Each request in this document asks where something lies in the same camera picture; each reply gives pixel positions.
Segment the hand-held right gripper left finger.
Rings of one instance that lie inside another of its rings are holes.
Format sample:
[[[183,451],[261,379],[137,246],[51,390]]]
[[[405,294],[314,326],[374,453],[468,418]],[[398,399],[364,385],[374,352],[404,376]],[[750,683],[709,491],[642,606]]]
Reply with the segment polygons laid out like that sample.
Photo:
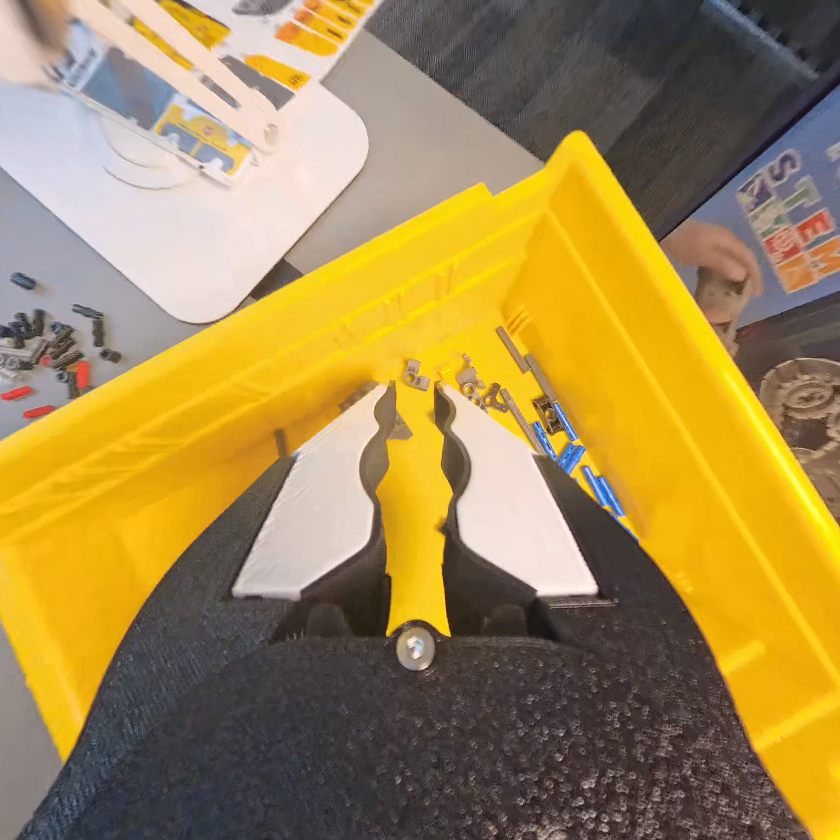
[[[299,447],[233,596],[302,599],[371,544],[395,423],[396,385],[378,384]]]

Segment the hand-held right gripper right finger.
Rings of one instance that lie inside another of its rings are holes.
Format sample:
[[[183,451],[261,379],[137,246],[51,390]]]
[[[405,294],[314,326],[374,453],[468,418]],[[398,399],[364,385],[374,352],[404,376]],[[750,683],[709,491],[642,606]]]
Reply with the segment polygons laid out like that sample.
[[[451,385],[436,384],[448,520],[471,559],[544,599],[596,596],[598,585],[532,447]]]

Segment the yellow plastic parts bin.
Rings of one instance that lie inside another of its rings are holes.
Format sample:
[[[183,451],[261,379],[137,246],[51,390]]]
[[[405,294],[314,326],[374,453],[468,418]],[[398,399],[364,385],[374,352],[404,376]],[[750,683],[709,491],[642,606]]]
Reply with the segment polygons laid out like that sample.
[[[499,326],[639,538],[535,452],[596,596],[448,520],[436,384],[527,444],[480,397],[543,395]],[[413,431],[381,530],[233,596],[368,381]],[[838,838],[837,522],[581,132],[4,441],[2,621],[63,761],[21,838]]]

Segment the grey desk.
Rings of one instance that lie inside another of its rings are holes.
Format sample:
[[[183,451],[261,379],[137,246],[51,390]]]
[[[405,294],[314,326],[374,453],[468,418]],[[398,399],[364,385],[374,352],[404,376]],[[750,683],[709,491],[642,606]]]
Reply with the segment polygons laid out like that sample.
[[[497,194],[542,167],[536,157],[364,33],[325,82],[361,117],[369,153],[361,173],[238,304],[271,292],[465,189]],[[37,306],[61,316],[77,301],[103,311],[123,366],[204,330],[174,318],[2,172],[2,322]],[[63,761],[2,623],[2,838],[15,838]]]

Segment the bunch of blue brick pins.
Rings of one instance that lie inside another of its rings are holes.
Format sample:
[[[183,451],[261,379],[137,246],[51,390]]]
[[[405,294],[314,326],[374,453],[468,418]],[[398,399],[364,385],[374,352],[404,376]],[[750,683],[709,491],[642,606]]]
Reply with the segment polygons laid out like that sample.
[[[545,456],[560,467],[568,477],[572,478],[603,510],[638,541],[639,538],[613,485],[603,473],[594,467],[589,450],[584,445],[581,436],[575,431],[568,414],[559,403],[555,403],[554,406],[563,423],[564,432],[551,437],[546,434],[533,408],[536,419],[531,425],[545,449]]]

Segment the grey brick axle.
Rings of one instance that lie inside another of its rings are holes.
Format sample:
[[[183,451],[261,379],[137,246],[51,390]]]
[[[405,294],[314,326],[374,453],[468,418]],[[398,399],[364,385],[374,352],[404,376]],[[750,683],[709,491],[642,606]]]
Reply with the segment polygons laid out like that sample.
[[[530,365],[518,349],[518,346],[514,343],[509,333],[502,326],[497,327],[496,333],[519,371],[522,373],[529,373],[531,370]]]
[[[550,383],[549,378],[544,373],[541,365],[537,362],[536,357],[532,353],[526,353],[524,359],[528,366],[528,370],[532,373],[539,384],[539,387],[542,389],[542,394],[544,394],[552,404],[558,403],[560,399]]]
[[[509,414],[512,418],[516,421],[519,425],[522,433],[524,434],[525,438],[528,440],[528,443],[532,447],[532,449],[537,452],[538,454],[545,455],[545,449],[542,446],[539,436],[535,433],[532,425],[528,422],[527,418],[523,415],[521,409],[519,408],[518,404],[516,404],[515,400],[513,399],[512,395],[509,393],[507,388],[500,388],[500,397],[501,400],[504,402],[505,406],[507,407]]]

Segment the pile of small brick pins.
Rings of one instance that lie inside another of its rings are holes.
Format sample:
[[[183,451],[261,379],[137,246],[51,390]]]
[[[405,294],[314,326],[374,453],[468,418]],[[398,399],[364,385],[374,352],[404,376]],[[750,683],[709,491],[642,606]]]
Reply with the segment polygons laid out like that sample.
[[[2,271],[2,437],[123,372],[129,345],[116,305],[90,282]]]

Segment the blue printed kit box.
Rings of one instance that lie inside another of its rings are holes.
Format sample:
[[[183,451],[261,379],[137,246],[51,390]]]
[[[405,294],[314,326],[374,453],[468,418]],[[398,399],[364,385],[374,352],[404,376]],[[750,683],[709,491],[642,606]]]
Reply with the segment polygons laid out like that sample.
[[[838,519],[838,80],[795,107],[661,245]]]

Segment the clear stand with yellow card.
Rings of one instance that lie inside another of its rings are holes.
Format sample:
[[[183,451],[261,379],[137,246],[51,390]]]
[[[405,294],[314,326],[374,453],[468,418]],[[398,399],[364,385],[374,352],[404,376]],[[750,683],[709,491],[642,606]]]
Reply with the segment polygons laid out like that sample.
[[[64,92],[219,184],[253,163],[245,138],[84,24],[70,27],[54,71]]]

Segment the instruction manual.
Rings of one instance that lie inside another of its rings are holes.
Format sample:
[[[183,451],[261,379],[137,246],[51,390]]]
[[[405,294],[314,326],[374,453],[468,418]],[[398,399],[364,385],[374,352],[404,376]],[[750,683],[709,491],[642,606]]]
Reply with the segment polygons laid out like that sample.
[[[299,93],[328,75],[376,1],[162,1],[159,5],[243,81]]]

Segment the white rounded base plate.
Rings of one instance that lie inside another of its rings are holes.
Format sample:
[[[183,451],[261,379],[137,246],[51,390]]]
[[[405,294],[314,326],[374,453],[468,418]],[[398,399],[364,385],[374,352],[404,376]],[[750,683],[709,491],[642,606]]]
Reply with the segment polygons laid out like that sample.
[[[279,150],[225,186],[196,171],[168,188],[118,178],[92,108],[2,85],[2,168],[174,318],[229,314],[361,173],[361,117],[319,82],[279,111]]]

